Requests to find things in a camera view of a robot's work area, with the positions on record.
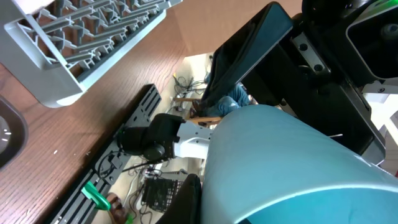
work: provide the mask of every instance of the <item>floor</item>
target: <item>floor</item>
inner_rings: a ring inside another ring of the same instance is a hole
[[[191,56],[191,57],[186,57],[180,68],[175,73],[175,77],[183,77],[187,81],[193,80],[193,81],[198,81],[198,80],[203,80],[205,78],[205,75],[210,71],[210,65],[211,62],[209,60],[209,54],[203,54],[203,55],[196,55],[196,56]],[[154,114],[152,115],[152,119],[154,116],[156,116],[159,113],[167,113],[169,112],[170,114],[174,115],[179,115],[182,117],[187,117],[188,115],[188,110],[191,107],[191,103],[184,103],[182,104],[183,110],[177,111],[173,109],[173,106],[180,106],[179,104],[176,105],[173,103],[172,99],[176,96],[176,91],[175,91],[175,80],[170,79],[162,93],[160,94],[162,97],[162,101],[159,103],[158,107],[154,111]],[[197,93],[193,92],[188,94],[186,97],[191,97],[191,98],[200,98],[200,95]],[[133,166],[134,164],[139,164],[141,163],[142,159],[140,157],[131,157],[129,162],[126,164],[126,167]],[[200,169],[201,169],[201,159],[194,159],[194,158],[176,158],[172,159],[170,161],[170,164],[167,166],[167,163],[165,162],[162,165],[161,171],[162,172],[170,172],[170,171],[178,171],[180,169],[186,170],[188,173],[194,173],[194,174],[199,174]],[[131,192],[134,192],[137,190],[137,179],[135,179],[135,175],[129,175],[127,172],[122,173],[119,176],[118,181],[111,187],[109,192],[116,193],[122,203],[126,199],[126,195],[129,192],[130,184],[132,184],[132,190]],[[129,203],[126,202],[125,207],[129,208]],[[151,223],[155,223],[161,216],[162,213],[159,212],[154,212],[152,211],[153,216]],[[144,215],[142,218],[143,223],[149,223],[149,215]],[[107,212],[99,210],[93,220],[92,223],[95,224],[112,224],[111,219]],[[140,223],[140,218],[134,219],[134,224],[135,223]]]

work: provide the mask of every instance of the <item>black mesh basket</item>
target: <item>black mesh basket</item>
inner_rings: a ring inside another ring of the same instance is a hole
[[[180,173],[187,174],[183,170],[178,172],[164,172],[164,174]],[[182,180],[162,178],[147,179],[142,201],[145,202],[153,211],[165,213],[178,190],[180,190],[182,184]]]

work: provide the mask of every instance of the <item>blue jeans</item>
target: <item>blue jeans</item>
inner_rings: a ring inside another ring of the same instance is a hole
[[[250,104],[248,94],[241,85],[235,85],[226,96],[222,97],[214,106],[205,109],[205,116],[226,116],[242,106]]]

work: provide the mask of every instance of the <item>brown tabletop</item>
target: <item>brown tabletop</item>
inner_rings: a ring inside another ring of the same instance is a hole
[[[155,83],[161,91],[185,53],[175,14],[168,10],[167,18],[86,94],[58,109],[41,105],[0,64],[0,94],[29,124],[25,149],[0,171],[0,223],[42,222],[141,87]]]

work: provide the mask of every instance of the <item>green plastic handle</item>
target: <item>green plastic handle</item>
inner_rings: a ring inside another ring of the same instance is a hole
[[[82,188],[81,192],[88,198],[94,201],[97,209],[109,211],[111,204],[107,199],[102,196],[95,188],[94,184],[90,181]]]

